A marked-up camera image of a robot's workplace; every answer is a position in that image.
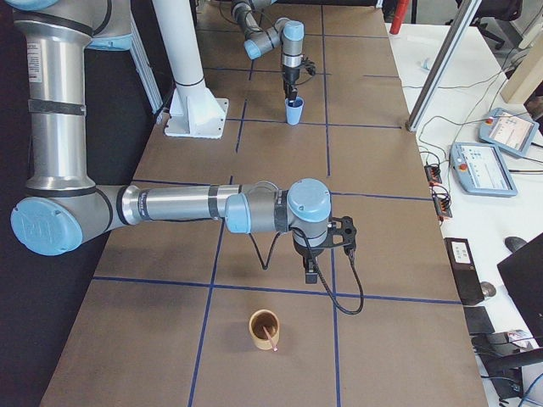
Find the white mounting bracket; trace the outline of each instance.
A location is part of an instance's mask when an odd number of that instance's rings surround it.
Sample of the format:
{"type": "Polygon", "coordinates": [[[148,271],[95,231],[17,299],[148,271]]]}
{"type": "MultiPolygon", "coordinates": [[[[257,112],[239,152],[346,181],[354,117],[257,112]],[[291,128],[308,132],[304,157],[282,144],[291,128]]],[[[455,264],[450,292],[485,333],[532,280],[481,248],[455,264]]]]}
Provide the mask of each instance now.
{"type": "Polygon", "coordinates": [[[207,87],[201,88],[196,95],[185,97],[180,97],[176,89],[165,134],[171,137],[221,138],[228,104],[228,99],[215,98],[207,87]]]}

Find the black band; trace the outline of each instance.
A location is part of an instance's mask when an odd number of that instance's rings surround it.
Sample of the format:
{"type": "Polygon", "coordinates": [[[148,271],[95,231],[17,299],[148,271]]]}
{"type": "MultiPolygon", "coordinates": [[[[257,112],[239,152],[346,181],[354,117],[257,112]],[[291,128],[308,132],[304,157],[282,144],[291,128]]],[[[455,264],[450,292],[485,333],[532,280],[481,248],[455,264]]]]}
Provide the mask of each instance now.
{"type": "Polygon", "coordinates": [[[137,211],[139,212],[139,215],[142,217],[142,220],[153,220],[151,219],[151,216],[149,216],[149,211],[147,210],[147,196],[149,195],[149,190],[144,189],[139,193],[139,197],[137,197],[137,211]]]}
{"type": "Polygon", "coordinates": [[[122,196],[125,194],[126,189],[128,189],[127,185],[122,187],[117,192],[117,202],[116,202],[115,207],[117,209],[117,216],[119,216],[119,220],[125,225],[130,225],[130,223],[128,223],[128,220],[126,220],[125,218],[125,214],[122,213],[122,196]]]}
{"type": "Polygon", "coordinates": [[[53,102],[51,100],[28,99],[28,111],[31,113],[57,113],[84,116],[87,108],[84,104],[53,102]]]}
{"type": "Polygon", "coordinates": [[[109,221],[108,225],[104,229],[104,231],[108,231],[109,227],[113,223],[113,207],[111,206],[111,202],[109,201],[108,196],[101,189],[96,188],[96,193],[102,197],[102,199],[105,201],[105,204],[108,206],[109,221]]]}
{"type": "Polygon", "coordinates": [[[67,190],[55,190],[55,189],[35,189],[25,188],[25,193],[32,197],[40,198],[73,198],[83,197],[96,192],[96,187],[82,188],[82,189],[67,189],[67,190]]]}
{"type": "Polygon", "coordinates": [[[104,30],[107,24],[109,24],[109,21],[111,20],[111,9],[112,9],[111,0],[108,0],[108,9],[105,12],[104,21],[102,21],[102,24],[98,26],[96,30],[94,30],[93,35],[96,36],[100,32],[104,30]]]}
{"type": "Polygon", "coordinates": [[[279,191],[273,209],[273,221],[275,230],[281,232],[288,231],[288,212],[287,212],[287,193],[288,191],[279,191]]]}
{"type": "Polygon", "coordinates": [[[189,86],[196,86],[199,83],[202,83],[203,80],[204,80],[204,77],[202,76],[202,79],[200,79],[198,82],[194,82],[194,83],[191,83],[191,84],[188,84],[188,85],[185,85],[184,83],[180,83],[180,82],[175,81],[175,80],[174,80],[174,82],[176,83],[176,85],[189,87],[189,86]]]}
{"type": "Polygon", "coordinates": [[[62,17],[56,17],[54,15],[37,13],[36,11],[15,11],[14,21],[36,21],[38,23],[59,25],[92,36],[92,27],[89,27],[88,25],[78,23],[74,20],[63,19],[62,17]]]}
{"type": "Polygon", "coordinates": [[[219,215],[219,205],[217,203],[217,194],[219,193],[219,186],[212,185],[210,190],[207,192],[207,208],[210,212],[210,217],[212,219],[220,218],[219,215]]]}

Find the blue cup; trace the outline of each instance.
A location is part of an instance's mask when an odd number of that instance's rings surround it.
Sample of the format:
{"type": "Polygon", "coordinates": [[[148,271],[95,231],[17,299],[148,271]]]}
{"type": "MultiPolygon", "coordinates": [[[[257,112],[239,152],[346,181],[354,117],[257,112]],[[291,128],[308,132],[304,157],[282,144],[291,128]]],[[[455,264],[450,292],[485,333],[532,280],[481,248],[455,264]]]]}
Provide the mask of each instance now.
{"type": "Polygon", "coordinates": [[[300,96],[296,97],[296,100],[292,102],[285,99],[285,108],[287,109],[287,123],[290,125],[297,125],[299,119],[302,117],[302,111],[304,110],[304,99],[300,96]]]}

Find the industrial robot arm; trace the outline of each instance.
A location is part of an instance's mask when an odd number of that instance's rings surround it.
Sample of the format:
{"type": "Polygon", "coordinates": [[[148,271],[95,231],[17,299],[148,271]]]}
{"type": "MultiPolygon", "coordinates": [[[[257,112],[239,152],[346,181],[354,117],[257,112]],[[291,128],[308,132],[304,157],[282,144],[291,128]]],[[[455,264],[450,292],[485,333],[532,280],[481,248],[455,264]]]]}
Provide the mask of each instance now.
{"type": "MultiPolygon", "coordinates": [[[[155,8],[164,14],[170,2],[154,0],[155,8]]],[[[26,183],[28,198],[11,214],[14,234],[28,249],[58,255],[107,231],[143,221],[224,219],[233,233],[292,231],[307,282],[316,282],[316,257],[325,248],[343,246],[347,254],[354,253],[352,220],[331,217],[330,192],[317,180],[298,181],[287,191],[267,181],[153,189],[97,186],[87,176],[83,49],[130,47],[130,4],[128,0],[8,3],[16,8],[14,23],[25,34],[28,48],[34,175],[26,183]]],[[[179,3],[188,6],[186,0],[179,3]]],[[[286,46],[283,38],[283,49],[301,52],[295,43],[286,46]]],[[[190,89],[187,99],[198,98],[198,89],[190,89]]]]}
{"type": "Polygon", "coordinates": [[[262,55],[281,45],[281,66],[283,70],[283,90],[285,98],[293,103],[298,96],[296,85],[300,71],[305,68],[307,73],[314,76],[315,64],[304,57],[304,25],[299,21],[285,17],[277,19],[272,27],[260,28],[253,17],[253,12],[262,10],[276,0],[234,0],[232,2],[232,17],[238,23],[245,35],[245,51],[251,59],[262,55]]]}

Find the screen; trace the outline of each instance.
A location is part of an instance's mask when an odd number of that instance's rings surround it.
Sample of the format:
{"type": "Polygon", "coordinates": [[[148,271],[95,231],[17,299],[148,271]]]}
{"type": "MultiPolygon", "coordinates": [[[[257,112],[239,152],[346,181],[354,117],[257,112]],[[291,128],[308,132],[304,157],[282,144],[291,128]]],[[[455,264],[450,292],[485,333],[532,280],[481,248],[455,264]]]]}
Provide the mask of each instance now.
{"type": "MultiPolygon", "coordinates": [[[[543,233],[498,264],[498,270],[532,335],[543,336],[543,233]]],[[[537,343],[543,346],[543,338],[537,343]]]]}
{"type": "Polygon", "coordinates": [[[532,131],[533,123],[502,112],[494,124],[489,138],[515,150],[522,150],[532,131]]]}
{"type": "Polygon", "coordinates": [[[469,175],[479,189],[511,189],[495,150],[484,145],[464,145],[462,155],[469,167],[469,175]]]}

